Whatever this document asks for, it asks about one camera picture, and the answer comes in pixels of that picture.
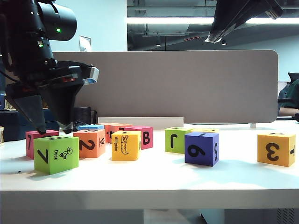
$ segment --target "yellow block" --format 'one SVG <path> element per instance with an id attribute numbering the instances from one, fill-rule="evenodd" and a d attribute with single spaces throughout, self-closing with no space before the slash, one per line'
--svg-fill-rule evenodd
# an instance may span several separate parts
<path id="1" fill-rule="evenodd" d="M 112 134 L 112 160 L 137 160 L 141 151 L 141 131 L 117 131 Z"/>
<path id="2" fill-rule="evenodd" d="M 194 128 L 191 132 L 209 132 L 209 133 L 218 133 L 219 129 L 214 128 Z"/>
<path id="3" fill-rule="evenodd" d="M 257 161 L 289 167 L 295 162 L 295 134 L 257 135 Z"/>

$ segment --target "lime green block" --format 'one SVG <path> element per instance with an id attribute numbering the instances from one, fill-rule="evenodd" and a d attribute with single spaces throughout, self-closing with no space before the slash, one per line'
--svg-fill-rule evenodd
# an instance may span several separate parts
<path id="1" fill-rule="evenodd" d="M 79 166 L 79 138 L 52 136 L 34 139 L 34 169 L 55 174 Z"/>
<path id="2" fill-rule="evenodd" d="M 165 151 L 185 154 L 185 134 L 193 128 L 170 127 L 165 129 Z"/>

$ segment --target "robotic arm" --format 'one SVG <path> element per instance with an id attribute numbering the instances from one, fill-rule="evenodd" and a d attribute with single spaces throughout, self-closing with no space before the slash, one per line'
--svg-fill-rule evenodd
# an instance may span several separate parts
<path id="1" fill-rule="evenodd" d="M 70 133 L 75 96 L 83 85 L 97 82 L 99 70 L 55 60 L 49 40 L 71 39 L 77 21 L 70 9 L 54 1 L 0 0 L 3 64 L 19 78 L 7 85 L 6 99 L 39 133 L 45 133 L 43 98 L 63 131 Z"/>
<path id="2" fill-rule="evenodd" d="M 276 0 L 217 0 L 214 23 L 205 41 L 217 43 L 248 19 L 264 12 L 277 19 L 283 10 Z"/>

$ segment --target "ceiling light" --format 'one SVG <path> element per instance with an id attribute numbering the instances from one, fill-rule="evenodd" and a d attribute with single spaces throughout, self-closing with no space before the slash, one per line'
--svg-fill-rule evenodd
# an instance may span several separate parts
<path id="1" fill-rule="evenodd" d="M 299 18 L 251 18 L 247 20 L 248 24 L 299 24 Z"/>
<path id="2" fill-rule="evenodd" d="M 127 24 L 212 24 L 213 17 L 128 17 Z"/>

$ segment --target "cable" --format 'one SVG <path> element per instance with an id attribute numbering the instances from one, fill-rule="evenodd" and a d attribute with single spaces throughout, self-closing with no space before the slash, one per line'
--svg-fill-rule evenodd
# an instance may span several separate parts
<path id="1" fill-rule="evenodd" d="M 14 82 L 19 82 L 19 80 L 17 79 L 14 79 L 14 78 L 11 78 L 9 75 L 5 74 L 3 71 L 0 70 L 0 73 L 2 75 L 4 75 L 6 78 L 10 79 L 11 81 L 14 81 Z"/>

